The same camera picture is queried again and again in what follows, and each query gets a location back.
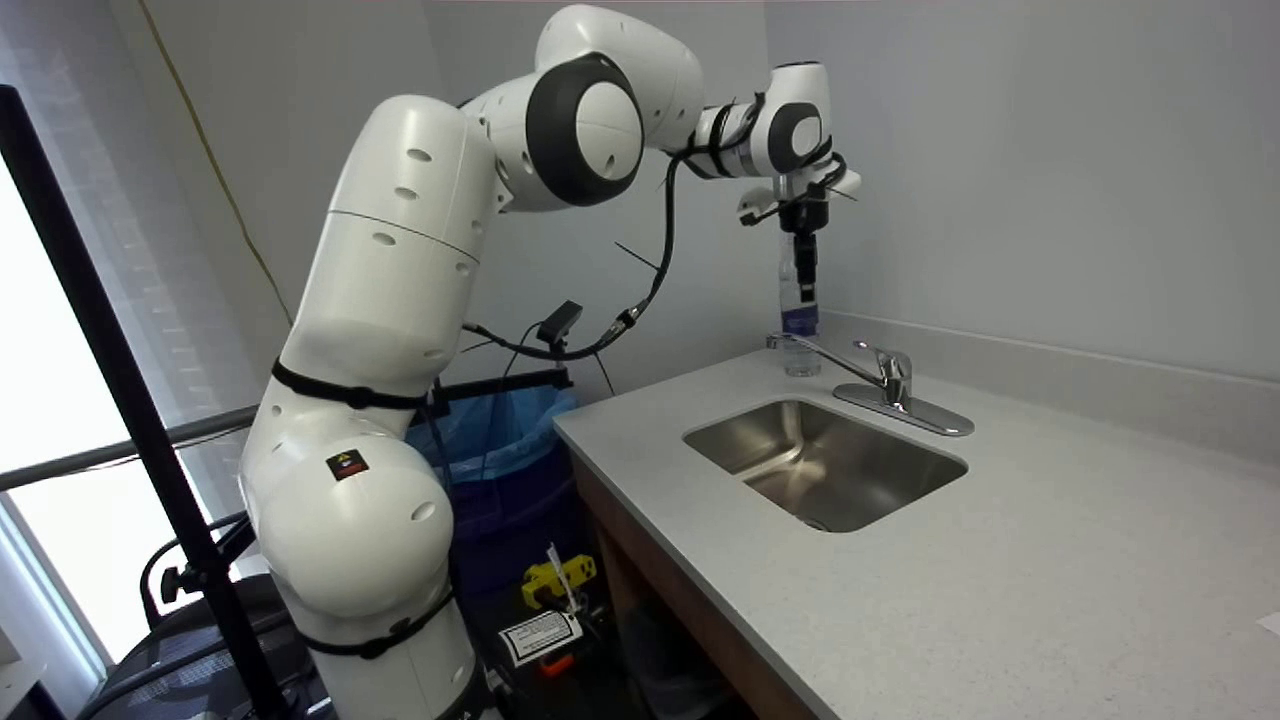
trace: robotic arm link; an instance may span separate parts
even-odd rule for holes
[[[772,176],[774,202],[847,184],[820,63],[747,105],[698,109],[698,82],[666,33],[570,2],[534,72],[462,109],[390,94],[360,127],[234,476],[339,714],[455,714],[480,683],[450,508],[403,427],[455,352],[488,220],[610,198],[645,147],[673,172]]]

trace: sink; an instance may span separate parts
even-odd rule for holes
[[[869,527],[967,473],[804,399],[694,427],[685,445],[820,533]]]

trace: stainless steel sink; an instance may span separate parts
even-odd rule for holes
[[[820,533],[875,523],[967,473],[950,455],[804,399],[706,425],[685,445]]]

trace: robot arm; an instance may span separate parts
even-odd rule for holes
[[[234,476],[339,714],[444,714],[474,688],[450,508],[399,435],[450,360],[493,212],[621,195],[645,147],[800,195],[847,176],[816,63],[752,105],[694,109],[698,82],[666,33],[563,8],[534,72],[462,109],[390,94],[355,134]]]

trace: metal stand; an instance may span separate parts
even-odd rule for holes
[[[283,720],[289,703],[276,688],[270,665],[260,653],[252,625],[241,607],[241,594],[228,581],[228,558],[215,552],[198,503],[192,497],[192,484],[172,451],[172,438],[160,425],[160,410],[150,403],[150,391],[128,352],[128,338],[121,331],[121,319],[107,304],[107,291],[90,266],[90,256],[82,248],[82,235],[67,212],[67,198],[46,168],[46,157],[40,147],[40,134],[13,89],[0,89],[0,150],[6,158],[6,172],[31,212],[31,225],[43,240],[43,251],[67,291],[67,304],[82,328],[82,338],[107,379],[107,391],[125,417],[125,427],[135,445],[135,455],[142,460],[150,486],[162,503],[162,517],[187,552],[192,570],[204,585],[204,599],[211,607],[215,628],[223,630],[228,654],[244,678],[244,691],[260,720]]]

